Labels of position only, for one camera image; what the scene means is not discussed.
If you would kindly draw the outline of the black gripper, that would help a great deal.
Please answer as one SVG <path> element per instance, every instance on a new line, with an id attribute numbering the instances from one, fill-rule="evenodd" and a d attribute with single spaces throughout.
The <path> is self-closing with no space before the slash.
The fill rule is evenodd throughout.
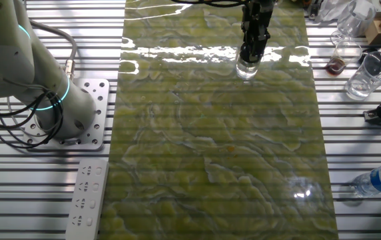
<path id="1" fill-rule="evenodd" d="M 274 10 L 273 0 L 250 0 L 242 7 L 241 29 L 244 33 L 240 58 L 246 62 L 259 62 L 270 39 L 267 31 Z M 252 42 L 252 35 L 258 35 Z"/>

